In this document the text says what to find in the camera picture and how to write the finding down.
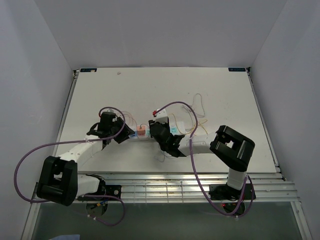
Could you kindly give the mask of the pink charger plug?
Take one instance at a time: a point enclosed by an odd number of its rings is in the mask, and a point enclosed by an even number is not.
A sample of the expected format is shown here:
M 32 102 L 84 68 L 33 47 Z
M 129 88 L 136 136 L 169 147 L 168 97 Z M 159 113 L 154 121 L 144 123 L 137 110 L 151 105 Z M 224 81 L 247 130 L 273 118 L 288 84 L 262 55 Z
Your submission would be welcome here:
M 146 127 L 144 125 L 138 125 L 136 131 L 139 138 L 146 135 Z

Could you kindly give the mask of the white colourful power strip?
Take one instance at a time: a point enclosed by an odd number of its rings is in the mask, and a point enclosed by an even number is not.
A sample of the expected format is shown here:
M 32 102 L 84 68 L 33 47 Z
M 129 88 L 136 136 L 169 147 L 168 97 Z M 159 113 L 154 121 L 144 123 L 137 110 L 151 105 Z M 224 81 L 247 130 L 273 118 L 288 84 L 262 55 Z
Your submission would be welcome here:
M 168 123 L 151 123 L 151 124 L 138 124 L 131 128 L 133 134 L 129 136 L 132 141 L 149 141 L 156 140 L 160 137 L 169 136 L 183 136 L 183 133 L 178 131 L 176 125 L 170 126 Z

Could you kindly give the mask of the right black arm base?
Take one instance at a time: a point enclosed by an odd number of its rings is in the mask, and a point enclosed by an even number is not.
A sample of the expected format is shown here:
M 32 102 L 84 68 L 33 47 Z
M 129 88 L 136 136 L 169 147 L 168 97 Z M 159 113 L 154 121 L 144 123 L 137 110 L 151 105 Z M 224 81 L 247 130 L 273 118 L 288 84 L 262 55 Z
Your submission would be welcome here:
M 242 190 L 237 190 L 229 187 L 227 184 L 210 184 L 209 195 L 211 200 L 229 200 L 237 201 L 240 198 Z M 249 183 L 245 184 L 243 200 L 252 199 L 252 186 Z M 253 199 L 256 199 L 256 194 L 253 193 Z

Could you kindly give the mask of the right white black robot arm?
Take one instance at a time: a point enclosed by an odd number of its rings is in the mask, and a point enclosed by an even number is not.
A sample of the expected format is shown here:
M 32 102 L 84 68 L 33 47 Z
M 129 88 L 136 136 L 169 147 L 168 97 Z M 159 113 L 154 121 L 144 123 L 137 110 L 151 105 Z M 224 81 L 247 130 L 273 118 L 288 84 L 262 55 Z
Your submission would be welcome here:
M 160 149 L 175 158 L 196 154 L 214 154 L 228 166 L 226 194 L 237 199 L 244 193 L 244 182 L 255 143 L 229 126 L 221 125 L 215 133 L 174 135 L 168 123 L 149 121 L 151 137 Z

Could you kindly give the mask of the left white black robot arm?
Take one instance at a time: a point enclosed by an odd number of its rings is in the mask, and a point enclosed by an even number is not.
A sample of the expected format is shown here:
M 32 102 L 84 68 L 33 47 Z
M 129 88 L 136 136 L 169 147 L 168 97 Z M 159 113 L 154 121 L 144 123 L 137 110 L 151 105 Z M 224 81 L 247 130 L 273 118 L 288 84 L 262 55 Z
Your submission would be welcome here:
M 134 133 L 116 113 L 104 111 L 100 121 L 86 133 L 84 142 L 63 154 L 48 156 L 44 160 L 36 196 L 64 206 L 71 205 L 78 197 L 86 201 L 87 195 L 95 200 L 102 199 L 106 195 L 103 178 L 95 174 L 80 176 L 78 170 L 111 140 L 120 144 Z

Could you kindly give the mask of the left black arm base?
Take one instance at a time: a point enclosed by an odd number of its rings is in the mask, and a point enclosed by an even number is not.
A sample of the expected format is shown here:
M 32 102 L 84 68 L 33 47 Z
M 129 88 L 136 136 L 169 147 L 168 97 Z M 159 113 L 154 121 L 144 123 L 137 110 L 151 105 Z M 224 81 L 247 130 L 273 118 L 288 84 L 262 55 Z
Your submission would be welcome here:
M 93 193 L 86 193 L 83 196 L 78 196 L 78 201 L 104 201 L 108 200 L 107 197 L 93 197 L 93 196 L 112 196 L 121 198 L 122 186 L 121 185 L 100 185 L 97 191 Z

